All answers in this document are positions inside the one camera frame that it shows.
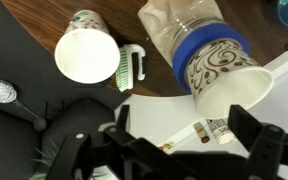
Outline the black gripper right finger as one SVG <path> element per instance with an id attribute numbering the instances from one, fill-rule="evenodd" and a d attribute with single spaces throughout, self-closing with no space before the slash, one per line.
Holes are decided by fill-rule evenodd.
<path id="1" fill-rule="evenodd" d="M 261 123 L 240 105 L 229 110 L 228 126 L 249 152 L 242 180 L 282 180 L 279 165 L 288 167 L 288 134 L 280 127 Z"/>

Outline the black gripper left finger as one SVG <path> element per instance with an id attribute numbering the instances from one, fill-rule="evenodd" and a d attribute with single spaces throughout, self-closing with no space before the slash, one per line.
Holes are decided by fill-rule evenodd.
<path id="1" fill-rule="evenodd" d="M 67 136 L 46 180 L 86 180 L 94 169 L 107 166 L 123 180 L 198 180 L 198 174 L 144 138 L 126 131 L 129 105 L 123 105 L 115 125 L 101 133 L 94 145 L 86 132 Z"/>

